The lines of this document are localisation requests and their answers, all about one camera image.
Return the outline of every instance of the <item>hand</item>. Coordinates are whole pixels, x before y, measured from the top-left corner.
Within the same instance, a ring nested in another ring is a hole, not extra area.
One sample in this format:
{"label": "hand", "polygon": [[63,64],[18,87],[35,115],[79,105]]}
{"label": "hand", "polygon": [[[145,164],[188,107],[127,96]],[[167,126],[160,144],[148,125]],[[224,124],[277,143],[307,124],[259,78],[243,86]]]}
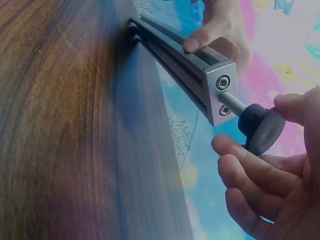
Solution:
{"label": "hand", "polygon": [[210,46],[236,62],[239,76],[250,65],[249,47],[239,0],[203,0],[203,27],[195,31],[183,44],[186,52]]}
{"label": "hand", "polygon": [[259,158],[216,136],[212,146],[221,155],[228,212],[257,240],[320,239],[320,87],[278,96],[274,104],[287,121],[304,126],[306,154]]}

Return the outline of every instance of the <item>brown wooden panel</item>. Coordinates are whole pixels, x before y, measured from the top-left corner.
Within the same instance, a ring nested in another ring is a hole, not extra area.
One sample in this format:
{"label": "brown wooden panel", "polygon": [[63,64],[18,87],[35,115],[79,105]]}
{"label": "brown wooden panel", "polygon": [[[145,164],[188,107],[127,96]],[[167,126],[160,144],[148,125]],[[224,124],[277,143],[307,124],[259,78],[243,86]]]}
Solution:
{"label": "brown wooden panel", "polygon": [[130,0],[0,0],[0,239],[192,239]]}

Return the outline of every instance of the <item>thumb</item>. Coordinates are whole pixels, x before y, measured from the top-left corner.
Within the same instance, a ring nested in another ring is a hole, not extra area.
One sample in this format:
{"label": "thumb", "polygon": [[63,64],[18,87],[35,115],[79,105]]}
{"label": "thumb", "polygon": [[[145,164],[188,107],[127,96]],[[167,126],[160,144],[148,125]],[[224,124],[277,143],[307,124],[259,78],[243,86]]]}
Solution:
{"label": "thumb", "polygon": [[214,40],[223,36],[224,25],[221,20],[213,18],[203,27],[196,30],[183,44],[183,49],[188,53],[194,53],[209,45]]}
{"label": "thumb", "polygon": [[314,176],[320,184],[320,87],[304,95],[278,96],[274,104],[280,115],[288,121],[304,126],[304,144]]}
{"label": "thumb", "polygon": [[281,117],[285,120],[304,125],[303,124],[303,102],[304,96],[299,94],[278,95],[274,99],[274,105]]}

